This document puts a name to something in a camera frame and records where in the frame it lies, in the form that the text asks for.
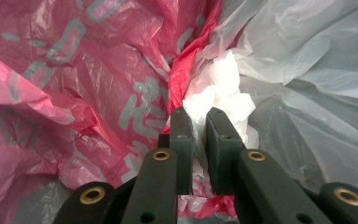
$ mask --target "dark green plastic part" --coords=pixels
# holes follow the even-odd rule
[[[165,151],[165,161],[153,158],[156,152]],[[168,148],[159,148],[146,154],[144,163],[133,187],[122,224],[177,222],[177,155]]]
[[[350,185],[342,183],[325,184],[322,186],[322,190],[319,195],[319,205],[335,223],[358,224],[358,205],[353,205],[340,200],[335,194],[335,190],[337,189],[348,189],[358,196],[358,189]],[[356,201],[356,198],[351,197],[351,195],[343,195],[350,201]]]
[[[265,159],[252,160],[248,156],[250,152],[260,152]],[[252,196],[263,223],[331,223],[267,152],[242,151],[238,174]]]
[[[225,112],[212,108],[206,118],[206,153],[212,188],[217,195],[232,195],[231,163],[244,149],[243,142]]]
[[[131,196],[133,186],[135,185],[135,181],[136,177],[115,189],[115,198],[110,205],[107,221],[105,222],[105,224],[121,223],[121,219],[123,218],[124,211]]]
[[[90,188],[103,188],[104,197],[93,204],[83,204],[80,201],[82,193]],[[104,224],[109,221],[108,211],[115,193],[112,186],[102,182],[91,182],[76,189],[71,197],[63,204],[57,214],[54,224]]]
[[[234,187],[234,207],[240,223],[262,224],[263,219],[260,212],[247,190],[245,183],[241,181],[238,174],[238,161],[232,164],[232,183]]]
[[[170,135],[160,134],[158,136],[157,148],[159,147],[170,147]]]
[[[178,194],[193,193],[193,125],[182,107],[171,113],[170,149],[178,155]]]

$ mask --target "red plastic bag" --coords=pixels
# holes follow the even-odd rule
[[[0,0],[0,223],[54,176],[137,175],[168,117],[170,63],[213,4]]]

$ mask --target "plastic bag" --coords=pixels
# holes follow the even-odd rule
[[[213,3],[0,0],[0,223],[51,223],[57,176],[74,189],[137,175],[167,120],[170,63]]]
[[[256,105],[249,124],[258,131],[260,149],[313,191],[336,181],[358,188],[358,1],[225,1],[209,45],[191,67],[173,64],[170,109],[202,102],[211,88],[199,83],[213,76],[211,63],[227,49],[241,74],[241,92]],[[199,155],[195,176],[207,189],[205,157]]]

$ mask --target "gray lettering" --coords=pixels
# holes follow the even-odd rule
[[[152,77],[146,79],[146,83],[137,82],[133,85],[135,91],[142,93],[142,102],[140,106],[136,106],[138,99],[136,94],[133,94],[124,109],[121,111],[119,125],[122,130],[128,130],[130,119],[133,118],[132,128],[141,136],[147,138],[158,138],[158,130],[162,129],[165,125],[165,119],[167,114],[164,110],[152,105],[152,102],[161,97],[162,92],[167,92],[166,89],[160,88],[157,81]],[[155,119],[146,119],[146,116],[150,114]]]
[[[17,35],[13,35],[13,34],[9,34],[9,33],[2,33],[2,37],[6,40],[11,40],[11,41],[16,41],[19,42],[20,41],[20,37]]]
[[[36,124],[12,109],[2,112],[0,126],[7,142],[12,145],[32,147],[38,136]]]
[[[201,31],[202,31],[202,29],[203,29],[203,27],[204,27],[204,25],[205,25],[205,18],[202,15],[199,15],[197,17],[196,24],[197,24],[197,30],[196,30],[195,35],[199,36]]]
[[[61,124],[70,124],[75,121],[75,117],[72,114],[71,110],[65,109],[65,113],[68,115],[68,118],[66,119],[66,121],[61,122]]]
[[[138,155],[138,158],[142,160],[145,157],[146,153],[149,151],[149,148],[147,147],[147,145],[138,141],[132,141],[132,145],[133,147],[130,147],[130,150],[133,153],[136,153]]]
[[[46,42],[41,40],[30,40],[29,45],[32,47],[41,48],[46,46]]]
[[[168,72],[171,70],[171,68],[168,66],[167,63],[164,64],[164,69],[157,68],[146,56],[144,56],[146,64],[150,65],[159,75],[164,78],[165,81],[168,81],[170,75],[168,75]]]
[[[185,46],[186,41],[191,37],[193,34],[194,29],[188,28],[182,35],[179,37],[178,41],[176,42],[176,53],[180,54],[182,52],[183,47]]]
[[[20,83],[20,76],[17,73],[12,72],[9,75],[7,85],[8,85],[10,98],[13,104],[18,104],[21,102],[20,93],[19,93],[19,83]]]
[[[83,8],[83,1],[82,0],[76,0],[76,3],[77,3],[77,7],[79,9],[82,9]]]
[[[22,75],[40,89],[43,89],[51,79],[53,72],[42,61],[34,61],[33,64]]]
[[[104,21],[111,16],[124,0],[96,0],[86,10],[89,18],[94,22]]]
[[[68,23],[63,32],[62,38],[48,50],[48,58],[57,64],[68,62],[74,56],[80,44],[86,27],[79,19],[74,19]]]

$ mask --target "white plastic bag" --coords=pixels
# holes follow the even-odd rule
[[[358,1],[225,2],[188,92],[227,49],[256,105],[249,124],[260,149],[313,191],[358,188]]]

